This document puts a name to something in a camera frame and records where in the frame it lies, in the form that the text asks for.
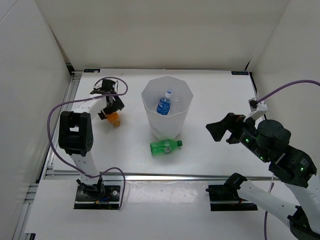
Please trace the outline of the orange plastic bottle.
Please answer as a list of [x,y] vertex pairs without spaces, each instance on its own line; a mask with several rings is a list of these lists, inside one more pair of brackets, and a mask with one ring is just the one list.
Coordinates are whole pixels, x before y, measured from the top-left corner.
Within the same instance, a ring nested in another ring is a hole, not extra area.
[[117,112],[106,115],[106,119],[114,126],[119,127],[121,125],[120,117]]

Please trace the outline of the blue label Pocari bottle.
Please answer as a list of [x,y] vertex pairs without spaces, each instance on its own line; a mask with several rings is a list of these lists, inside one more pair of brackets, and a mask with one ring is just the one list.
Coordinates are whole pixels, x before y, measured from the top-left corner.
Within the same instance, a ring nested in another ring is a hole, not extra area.
[[164,96],[161,97],[158,101],[156,112],[160,115],[166,116],[169,114],[171,107],[171,91],[166,91]]

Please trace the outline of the green plastic bottle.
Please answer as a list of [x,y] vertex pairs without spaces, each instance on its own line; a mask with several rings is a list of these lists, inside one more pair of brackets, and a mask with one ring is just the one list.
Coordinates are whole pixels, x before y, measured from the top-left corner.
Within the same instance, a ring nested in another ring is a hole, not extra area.
[[149,146],[152,156],[160,156],[169,154],[181,148],[183,146],[183,142],[181,140],[167,139],[151,142]]

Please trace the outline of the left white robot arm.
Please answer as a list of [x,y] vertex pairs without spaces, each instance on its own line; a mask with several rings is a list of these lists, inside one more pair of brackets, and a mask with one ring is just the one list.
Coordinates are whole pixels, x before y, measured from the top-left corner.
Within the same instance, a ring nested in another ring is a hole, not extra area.
[[63,111],[59,119],[58,145],[71,157],[80,174],[77,180],[82,190],[93,200],[100,200],[105,188],[100,172],[95,166],[91,149],[94,143],[92,120],[98,116],[114,127],[121,124],[118,112],[125,105],[120,99],[117,77],[99,79],[81,105],[72,111]]

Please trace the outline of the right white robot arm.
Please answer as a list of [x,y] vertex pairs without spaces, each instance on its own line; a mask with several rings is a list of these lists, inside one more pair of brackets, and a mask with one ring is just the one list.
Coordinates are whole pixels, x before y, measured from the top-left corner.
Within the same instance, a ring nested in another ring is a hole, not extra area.
[[243,144],[258,159],[268,163],[269,171],[285,184],[299,204],[271,195],[239,173],[233,173],[221,190],[210,187],[207,192],[215,193],[219,201],[240,198],[257,205],[280,220],[298,240],[320,238],[320,177],[312,158],[290,146],[289,130],[276,120],[256,124],[252,117],[234,113],[207,124],[206,129],[215,142],[230,132],[226,142]]

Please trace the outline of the white octagonal plastic bin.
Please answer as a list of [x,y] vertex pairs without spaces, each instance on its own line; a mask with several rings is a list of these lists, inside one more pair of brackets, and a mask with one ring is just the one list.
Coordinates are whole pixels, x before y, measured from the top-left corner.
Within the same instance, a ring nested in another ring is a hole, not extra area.
[[[168,115],[157,113],[157,105],[166,91],[171,91],[171,105]],[[174,102],[175,95],[183,96],[182,102]],[[174,139],[183,127],[187,117],[193,93],[188,84],[172,76],[162,76],[150,80],[141,93],[142,102],[150,125],[151,132],[159,139]]]

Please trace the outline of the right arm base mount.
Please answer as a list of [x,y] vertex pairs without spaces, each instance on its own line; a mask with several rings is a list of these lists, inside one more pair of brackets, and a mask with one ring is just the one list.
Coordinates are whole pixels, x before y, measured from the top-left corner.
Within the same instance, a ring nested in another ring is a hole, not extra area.
[[211,212],[243,212],[257,211],[258,207],[238,196],[234,189],[229,189],[224,185],[208,185],[205,191],[209,195]]

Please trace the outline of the aluminium front rail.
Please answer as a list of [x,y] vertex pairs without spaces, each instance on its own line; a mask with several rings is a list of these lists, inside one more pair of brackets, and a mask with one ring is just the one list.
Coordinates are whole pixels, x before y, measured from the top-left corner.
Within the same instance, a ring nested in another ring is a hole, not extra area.
[[[197,174],[142,174],[142,173],[124,173],[125,179],[128,181],[169,181],[169,180],[226,180],[229,175],[197,175]],[[123,175],[119,172],[109,172],[102,175],[106,179],[123,179]],[[270,181],[271,176],[245,176],[252,181]]]

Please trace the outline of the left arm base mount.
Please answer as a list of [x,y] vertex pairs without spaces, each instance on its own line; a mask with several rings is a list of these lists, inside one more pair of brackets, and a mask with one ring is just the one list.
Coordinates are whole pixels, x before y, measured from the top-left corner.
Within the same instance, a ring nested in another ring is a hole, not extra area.
[[75,210],[118,210],[121,190],[120,185],[105,185],[100,196],[92,196],[78,186],[73,208]]

